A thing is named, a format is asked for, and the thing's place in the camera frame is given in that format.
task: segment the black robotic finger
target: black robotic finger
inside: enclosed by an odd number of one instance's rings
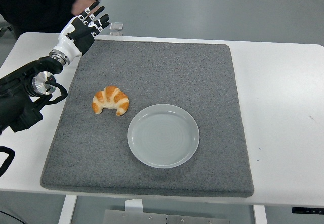
[[[109,22],[107,21],[106,23],[104,23],[103,25],[101,25],[100,27],[98,27],[98,29],[96,29],[92,34],[93,38],[96,37],[104,28],[109,26]]]
[[[95,17],[101,13],[103,10],[105,9],[104,6],[101,6],[100,8],[98,8],[94,13],[88,15],[86,17],[86,19],[83,21],[84,25],[88,25],[91,21],[93,21],[95,19]]]
[[[99,5],[99,1],[95,1],[94,3],[92,3],[89,7],[87,7],[86,9],[84,9],[80,15],[78,16],[78,18],[80,18],[81,21],[84,21],[85,17],[91,12],[91,10],[93,8],[95,8],[96,6]]]
[[[93,27],[93,26],[95,26],[95,27],[98,29],[98,28],[101,27],[103,24],[105,24],[106,22],[108,22],[108,20],[109,20],[109,15],[108,15],[108,14],[105,14],[105,15],[103,15],[101,18],[99,18],[98,20],[91,22],[91,23],[88,25],[88,27]]]

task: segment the white plate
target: white plate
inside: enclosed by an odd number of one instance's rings
[[[155,168],[172,168],[188,161],[197,150],[199,129],[185,110],[156,104],[131,121],[128,145],[138,160]]]

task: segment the white tabletop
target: white tabletop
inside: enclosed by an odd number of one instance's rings
[[[57,34],[41,33],[22,35],[0,68],[0,78],[48,55],[57,44],[57,37]],[[254,194],[248,198],[141,198],[324,207],[323,46],[121,36],[98,36],[97,39],[216,43],[227,44],[231,49]],[[72,82],[78,62],[79,58],[76,58],[56,76],[66,89]],[[39,183],[64,103],[45,106],[41,111],[44,119],[29,130],[13,133],[7,128],[0,135],[0,145],[16,152],[8,171],[0,177],[0,190],[71,193],[47,190]],[[0,162],[5,158],[6,154],[0,153]]]

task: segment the metal base plate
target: metal base plate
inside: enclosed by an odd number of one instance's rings
[[[229,220],[165,215],[145,212],[106,210],[103,224],[230,224]]]

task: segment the gray felt mat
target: gray felt mat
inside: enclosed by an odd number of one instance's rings
[[[91,108],[95,92],[116,85],[130,100],[116,116]],[[198,124],[199,147],[186,163],[157,169],[141,163],[127,141],[142,109],[172,104]],[[238,196],[254,187],[231,53],[218,44],[96,41],[81,58],[48,153],[48,189],[167,196]]]

